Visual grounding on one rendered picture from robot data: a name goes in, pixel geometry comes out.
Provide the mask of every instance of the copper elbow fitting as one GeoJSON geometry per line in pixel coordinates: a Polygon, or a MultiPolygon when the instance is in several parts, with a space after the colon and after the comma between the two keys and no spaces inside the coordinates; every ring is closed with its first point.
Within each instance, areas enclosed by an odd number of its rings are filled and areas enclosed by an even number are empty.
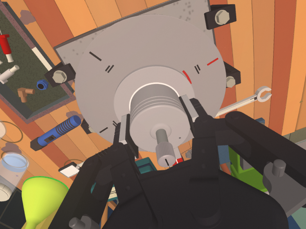
{"type": "Polygon", "coordinates": [[[27,95],[28,94],[35,94],[34,89],[29,89],[29,88],[18,88],[18,96],[21,98],[21,102],[27,102],[27,95]]]}

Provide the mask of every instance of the yellow-green funnel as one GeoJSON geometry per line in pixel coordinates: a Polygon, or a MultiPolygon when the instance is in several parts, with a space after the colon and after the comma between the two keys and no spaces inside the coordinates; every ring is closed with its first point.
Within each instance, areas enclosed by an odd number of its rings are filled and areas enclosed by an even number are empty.
{"type": "Polygon", "coordinates": [[[31,177],[22,186],[22,202],[27,220],[25,229],[36,226],[59,208],[68,187],[54,178],[31,177]]]}

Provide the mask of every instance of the red screwdriver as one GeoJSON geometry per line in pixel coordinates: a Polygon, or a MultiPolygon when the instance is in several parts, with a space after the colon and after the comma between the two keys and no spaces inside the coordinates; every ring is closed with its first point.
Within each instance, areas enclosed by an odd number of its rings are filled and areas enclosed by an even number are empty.
{"type": "Polygon", "coordinates": [[[11,63],[11,62],[14,62],[14,60],[11,55],[12,50],[9,47],[9,42],[7,41],[7,38],[9,38],[9,35],[8,34],[2,35],[0,31],[0,45],[1,45],[2,51],[6,55],[7,61],[11,63]]]}

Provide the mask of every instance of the blue flashlight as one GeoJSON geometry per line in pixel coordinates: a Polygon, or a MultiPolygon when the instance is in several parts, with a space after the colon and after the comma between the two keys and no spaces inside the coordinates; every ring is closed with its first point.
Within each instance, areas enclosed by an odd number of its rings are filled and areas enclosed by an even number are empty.
{"type": "Polygon", "coordinates": [[[58,139],[60,136],[72,131],[74,128],[78,127],[82,123],[79,116],[74,115],[63,121],[61,124],[58,124],[53,129],[49,130],[47,133],[41,135],[38,138],[35,138],[31,141],[30,145],[34,151],[38,151],[48,145],[50,142],[53,142],[55,139],[58,139]]]}

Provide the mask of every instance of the wrench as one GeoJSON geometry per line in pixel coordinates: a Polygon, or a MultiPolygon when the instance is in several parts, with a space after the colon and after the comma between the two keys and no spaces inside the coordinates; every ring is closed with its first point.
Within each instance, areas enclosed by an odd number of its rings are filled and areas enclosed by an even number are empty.
{"type": "Polygon", "coordinates": [[[264,91],[271,91],[271,88],[268,88],[267,86],[262,86],[260,88],[258,88],[258,90],[255,92],[254,95],[248,97],[248,98],[245,98],[241,101],[238,101],[238,102],[235,102],[234,104],[232,105],[229,105],[227,107],[224,107],[222,109],[219,110],[218,114],[216,115],[216,117],[218,117],[219,115],[223,115],[225,113],[228,113],[232,110],[235,110],[239,107],[242,107],[244,105],[247,105],[251,102],[254,102],[254,101],[259,101],[259,102],[265,102],[267,101],[271,96],[272,94],[271,93],[267,93],[265,96],[263,97],[260,97],[261,94],[264,92],[264,91]]]}

